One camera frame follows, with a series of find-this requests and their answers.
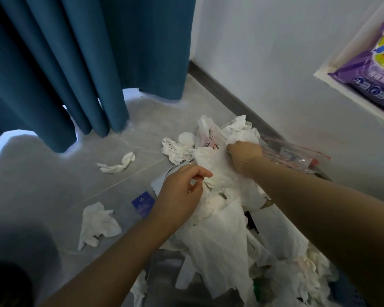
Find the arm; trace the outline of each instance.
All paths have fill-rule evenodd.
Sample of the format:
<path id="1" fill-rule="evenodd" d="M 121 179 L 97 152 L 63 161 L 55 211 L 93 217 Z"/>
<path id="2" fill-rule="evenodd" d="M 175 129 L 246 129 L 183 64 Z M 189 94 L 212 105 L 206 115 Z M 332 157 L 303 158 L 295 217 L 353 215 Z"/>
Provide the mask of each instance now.
<path id="1" fill-rule="evenodd" d="M 256 181 L 293 224 L 373 306 L 384 305 L 384 202 L 229 145 L 236 169 Z"/>
<path id="2" fill-rule="evenodd" d="M 149 216 L 84 268 L 41 307 L 119 307 L 151 254 L 195 211 L 202 180 L 212 173 L 187 165 L 169 175 Z M 194 186 L 190 181 L 197 180 Z"/>

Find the baseboard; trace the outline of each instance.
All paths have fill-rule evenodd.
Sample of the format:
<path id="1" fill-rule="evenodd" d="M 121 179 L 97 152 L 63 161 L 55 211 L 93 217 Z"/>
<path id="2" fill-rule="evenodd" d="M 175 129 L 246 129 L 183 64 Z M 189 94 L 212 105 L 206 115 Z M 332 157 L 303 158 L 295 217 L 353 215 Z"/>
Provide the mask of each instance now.
<path id="1" fill-rule="evenodd" d="M 226 108 L 236 116 L 246 115 L 246 120 L 251 122 L 257 130 L 267 137 L 282 139 L 268 123 L 254 113 L 246 104 L 232 95 L 225 87 L 213 77 L 204 72 L 193 61 L 189 61 L 188 73 L 192 75 L 203 87 L 215 96 Z"/>

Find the hand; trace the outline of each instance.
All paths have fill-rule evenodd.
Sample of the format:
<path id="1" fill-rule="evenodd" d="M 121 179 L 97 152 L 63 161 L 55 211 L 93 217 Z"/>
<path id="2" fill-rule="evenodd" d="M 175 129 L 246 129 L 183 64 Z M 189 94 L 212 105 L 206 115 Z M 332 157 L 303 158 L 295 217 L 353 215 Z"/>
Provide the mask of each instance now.
<path id="1" fill-rule="evenodd" d="M 173 234 L 194 213 L 204 191 L 202 181 L 212 175 L 203 167 L 185 165 L 167 176 L 148 219 L 157 220 Z"/>
<path id="2" fill-rule="evenodd" d="M 228 144 L 227 149 L 232 155 L 235 169 L 241 174 L 244 174 L 243 165 L 248 160 L 263 156 L 260 145 L 251 142 L 236 141 L 234 144 Z"/>

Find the curtain fold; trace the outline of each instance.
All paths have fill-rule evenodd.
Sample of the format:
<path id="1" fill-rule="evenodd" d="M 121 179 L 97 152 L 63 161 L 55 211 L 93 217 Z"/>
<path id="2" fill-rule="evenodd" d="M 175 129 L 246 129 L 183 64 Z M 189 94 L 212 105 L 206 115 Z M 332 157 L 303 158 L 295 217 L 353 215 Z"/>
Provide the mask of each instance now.
<path id="1" fill-rule="evenodd" d="M 84 134 L 124 129 L 123 88 L 179 99 L 194 9 L 195 0 L 0 0 L 0 133 L 32 130 L 64 152 L 76 141 L 70 115 Z"/>

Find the gray floor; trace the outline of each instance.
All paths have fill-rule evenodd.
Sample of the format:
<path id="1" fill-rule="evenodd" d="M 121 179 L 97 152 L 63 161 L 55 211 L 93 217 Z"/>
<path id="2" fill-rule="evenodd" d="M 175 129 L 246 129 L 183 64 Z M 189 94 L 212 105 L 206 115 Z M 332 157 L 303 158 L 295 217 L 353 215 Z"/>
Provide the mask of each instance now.
<path id="1" fill-rule="evenodd" d="M 101 139 L 77 133 L 79 141 L 64 154 L 53 153 L 33 135 L 0 143 L 0 259 L 24 267 L 36 284 L 38 300 L 71 279 L 111 246 L 77 251 L 84 207 L 100 201 L 126 232 L 139 219 L 131 201 L 171 166 L 161 154 L 161 140 L 195 132 L 202 114 L 218 125 L 234 115 L 194 78 L 188 76 L 180 101 L 160 101 L 124 90 L 130 123 L 123 133 Z M 104 174 L 95 163 L 119 164 L 130 151 L 136 160 L 118 174 Z M 125 305 L 131 306 L 131 297 Z"/>

